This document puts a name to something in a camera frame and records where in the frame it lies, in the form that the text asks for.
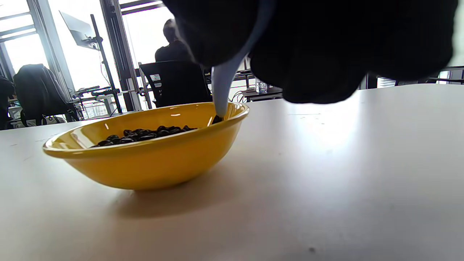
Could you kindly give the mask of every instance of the glass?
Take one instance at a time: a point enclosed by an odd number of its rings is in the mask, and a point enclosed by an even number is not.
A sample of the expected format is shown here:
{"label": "glass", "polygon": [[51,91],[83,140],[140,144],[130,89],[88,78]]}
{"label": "glass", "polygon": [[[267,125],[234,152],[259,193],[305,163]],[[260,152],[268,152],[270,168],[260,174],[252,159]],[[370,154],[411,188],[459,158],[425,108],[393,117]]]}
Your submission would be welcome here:
{"label": "glass", "polygon": [[138,68],[138,62],[155,62],[156,50],[168,45],[163,34],[164,23],[173,18],[174,15],[167,7],[126,14],[122,17],[134,68]]}
{"label": "glass", "polygon": [[89,88],[97,85],[106,87],[109,86],[108,77],[104,66],[101,64],[101,53],[96,50],[77,46],[59,11],[63,11],[90,25],[92,24],[90,14],[92,13],[95,15],[98,30],[103,38],[103,47],[106,52],[106,59],[108,59],[113,81],[116,88],[120,88],[116,65],[99,1],[48,0],[48,3],[74,88],[79,90],[81,88]]}
{"label": "glass", "polygon": [[30,14],[19,17],[13,17],[6,20],[0,20],[0,32],[33,24],[34,21],[32,20],[32,16]]}
{"label": "glass", "polygon": [[26,0],[0,0],[0,17],[29,12]]}
{"label": "glass", "polygon": [[10,57],[15,73],[23,65],[43,64],[48,68],[42,42],[38,34],[28,35],[5,42],[5,48]]}

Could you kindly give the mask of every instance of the window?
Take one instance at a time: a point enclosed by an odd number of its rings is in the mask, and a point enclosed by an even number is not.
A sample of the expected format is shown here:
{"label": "window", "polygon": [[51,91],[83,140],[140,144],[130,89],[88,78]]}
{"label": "window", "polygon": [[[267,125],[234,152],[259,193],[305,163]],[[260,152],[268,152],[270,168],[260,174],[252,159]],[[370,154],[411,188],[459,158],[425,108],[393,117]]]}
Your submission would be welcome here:
{"label": "window", "polygon": [[63,11],[90,25],[92,24],[90,14],[95,15],[98,30],[103,38],[103,47],[106,52],[106,59],[108,59],[108,63],[110,65],[111,75],[116,88],[119,88],[120,85],[117,77],[116,66],[99,1],[49,0],[49,5],[74,88],[79,90],[81,88],[89,88],[97,85],[100,87],[106,87],[109,86],[108,77],[106,75],[106,70],[101,63],[101,53],[96,50],[77,46],[59,11]]}

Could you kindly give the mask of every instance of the cable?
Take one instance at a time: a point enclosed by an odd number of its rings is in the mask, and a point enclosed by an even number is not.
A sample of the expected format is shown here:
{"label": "cable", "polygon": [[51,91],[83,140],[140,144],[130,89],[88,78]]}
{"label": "cable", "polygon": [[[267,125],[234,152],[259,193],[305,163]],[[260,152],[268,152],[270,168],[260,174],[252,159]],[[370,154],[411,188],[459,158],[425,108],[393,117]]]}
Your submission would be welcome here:
{"label": "cable", "polygon": [[111,86],[110,81],[108,80],[107,76],[103,74],[103,61],[102,61],[102,54],[98,51],[98,60],[100,62],[100,72],[102,73],[103,78],[105,78],[106,82],[109,86]]}

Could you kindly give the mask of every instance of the desk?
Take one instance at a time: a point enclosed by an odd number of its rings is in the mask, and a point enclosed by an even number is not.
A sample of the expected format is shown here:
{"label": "desk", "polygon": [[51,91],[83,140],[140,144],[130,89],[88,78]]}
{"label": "desk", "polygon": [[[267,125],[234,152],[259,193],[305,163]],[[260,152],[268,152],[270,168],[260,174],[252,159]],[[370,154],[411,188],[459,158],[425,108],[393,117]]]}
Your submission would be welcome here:
{"label": "desk", "polygon": [[247,102],[251,102],[257,99],[267,99],[267,98],[275,98],[275,97],[282,97],[282,89],[279,87],[272,87],[268,88],[266,93],[259,93],[256,91],[241,91],[243,96],[246,98]]}
{"label": "desk", "polygon": [[331,105],[250,103],[216,167],[151,192],[104,187],[42,153],[87,122],[0,131],[0,251],[8,261],[463,260],[462,97],[458,85],[412,85]]}

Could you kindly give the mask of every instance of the black office chair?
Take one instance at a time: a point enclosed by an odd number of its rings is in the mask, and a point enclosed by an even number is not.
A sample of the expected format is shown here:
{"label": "black office chair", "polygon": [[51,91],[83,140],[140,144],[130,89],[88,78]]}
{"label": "black office chair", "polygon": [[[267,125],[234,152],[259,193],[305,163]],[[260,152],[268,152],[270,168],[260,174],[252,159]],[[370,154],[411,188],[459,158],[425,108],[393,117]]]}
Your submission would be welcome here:
{"label": "black office chair", "polygon": [[157,108],[213,100],[198,64],[166,61],[140,65],[140,69],[150,83]]}

